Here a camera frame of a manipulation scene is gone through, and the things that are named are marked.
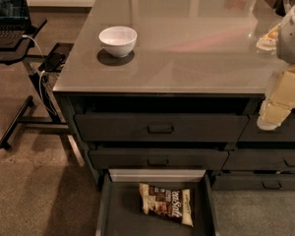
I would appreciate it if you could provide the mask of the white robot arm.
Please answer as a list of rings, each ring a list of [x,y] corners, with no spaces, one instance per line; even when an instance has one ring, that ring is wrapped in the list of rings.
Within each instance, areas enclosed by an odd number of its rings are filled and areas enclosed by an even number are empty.
[[[275,50],[277,57],[286,62],[286,70],[276,74],[268,83],[257,125],[265,131],[279,127],[295,108],[295,4],[282,21],[257,42],[264,51]]]

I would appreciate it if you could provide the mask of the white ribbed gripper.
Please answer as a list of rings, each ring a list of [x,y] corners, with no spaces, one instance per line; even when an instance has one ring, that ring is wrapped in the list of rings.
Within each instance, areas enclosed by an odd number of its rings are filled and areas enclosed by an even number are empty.
[[[279,77],[270,102],[277,105],[264,101],[257,120],[257,126],[265,131],[273,131],[280,127],[291,113],[287,108],[295,107],[295,66],[284,71]]]

